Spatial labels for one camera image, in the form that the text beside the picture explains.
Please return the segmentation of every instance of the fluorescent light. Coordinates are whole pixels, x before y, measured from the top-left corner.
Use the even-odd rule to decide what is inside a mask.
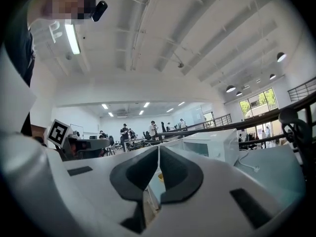
[[[79,45],[76,38],[75,26],[74,25],[65,25],[67,37],[73,54],[80,54]]]

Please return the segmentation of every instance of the chair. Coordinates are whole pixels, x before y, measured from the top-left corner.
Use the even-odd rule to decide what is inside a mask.
[[[113,146],[114,143],[114,139],[113,136],[109,136],[109,141],[110,141],[110,145]]]
[[[112,155],[112,152],[115,155],[115,144],[113,144],[110,147],[107,147],[106,150],[107,150],[107,156],[109,156],[109,153],[110,153],[110,155]]]

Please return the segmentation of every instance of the black rubber pad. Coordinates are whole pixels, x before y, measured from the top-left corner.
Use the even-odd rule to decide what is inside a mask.
[[[271,216],[246,190],[236,189],[230,191],[230,194],[254,229],[263,226],[271,220]]]
[[[91,167],[86,166],[86,167],[81,167],[81,168],[69,169],[68,173],[70,176],[75,176],[75,175],[84,174],[84,173],[92,171],[92,170],[93,169]]]

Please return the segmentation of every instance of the white shirt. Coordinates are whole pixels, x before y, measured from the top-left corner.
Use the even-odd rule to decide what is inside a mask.
[[[148,131],[149,131],[149,135],[150,135],[151,137],[155,136],[156,133],[155,133],[154,126],[153,126],[152,124],[149,126]]]

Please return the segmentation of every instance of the ceiling light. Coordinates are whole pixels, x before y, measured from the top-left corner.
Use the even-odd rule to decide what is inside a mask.
[[[79,44],[76,38],[75,26],[65,25],[67,37],[73,54],[80,54]]]
[[[232,92],[232,91],[234,91],[235,89],[236,89],[235,86],[229,85],[229,86],[226,88],[226,92],[227,92],[227,93],[228,93],[228,92]]]
[[[281,61],[283,61],[286,58],[286,54],[282,53],[282,52],[278,53],[276,58],[277,58],[277,62],[281,62]]]

